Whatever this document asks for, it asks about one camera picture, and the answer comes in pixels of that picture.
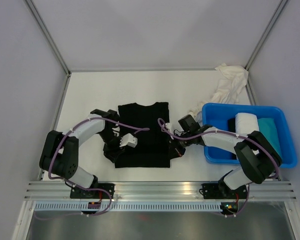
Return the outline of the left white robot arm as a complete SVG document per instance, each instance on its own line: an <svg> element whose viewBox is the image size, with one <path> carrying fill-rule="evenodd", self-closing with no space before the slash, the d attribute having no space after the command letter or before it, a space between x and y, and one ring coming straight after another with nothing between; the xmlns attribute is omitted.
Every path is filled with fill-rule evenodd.
<svg viewBox="0 0 300 240"><path fill-rule="evenodd" d="M124 152L120 146L122 136L115 133L119 114L114 110L93 110L88 117L71 129L47 134L39 167L47 172L50 180L64 180L76 185L88 198L99 193L98 178L79 166L79 147L94 135L103 140L103 154L112 163Z"/></svg>

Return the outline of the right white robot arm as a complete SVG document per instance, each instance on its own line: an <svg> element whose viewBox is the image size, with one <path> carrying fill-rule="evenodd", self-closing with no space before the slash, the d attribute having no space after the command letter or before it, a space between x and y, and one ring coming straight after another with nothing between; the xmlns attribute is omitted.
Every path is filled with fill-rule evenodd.
<svg viewBox="0 0 300 240"><path fill-rule="evenodd" d="M168 124L162 127L170 136L172 157L182 157L191 145L213 147L236 156L239 167L226 173L217 183L221 196L229 198L240 187L261 184L278 176L282 158L261 132L233 133L209 124L200 125L191 115L181 118L178 123L182 128L180 134L174 134Z"/></svg>

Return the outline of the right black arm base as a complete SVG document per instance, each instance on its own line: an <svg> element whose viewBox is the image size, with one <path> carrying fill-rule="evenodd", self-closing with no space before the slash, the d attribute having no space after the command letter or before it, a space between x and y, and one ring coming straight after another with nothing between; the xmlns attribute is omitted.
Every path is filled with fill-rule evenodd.
<svg viewBox="0 0 300 240"><path fill-rule="evenodd" d="M248 190L245 185L232 190L223 183L203 183L199 189L205 200L241 200L246 199Z"/></svg>

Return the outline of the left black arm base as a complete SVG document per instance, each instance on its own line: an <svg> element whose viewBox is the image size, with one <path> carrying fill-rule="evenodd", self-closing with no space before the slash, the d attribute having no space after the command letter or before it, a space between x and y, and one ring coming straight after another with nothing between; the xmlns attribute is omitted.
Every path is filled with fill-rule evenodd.
<svg viewBox="0 0 300 240"><path fill-rule="evenodd" d="M72 187L70 192L71 199L106 199L109 200L110 197L106 192L110 194L113 198L115 193L115 184L113 183L99 183L97 186L100 190L83 190L78 187Z"/></svg>

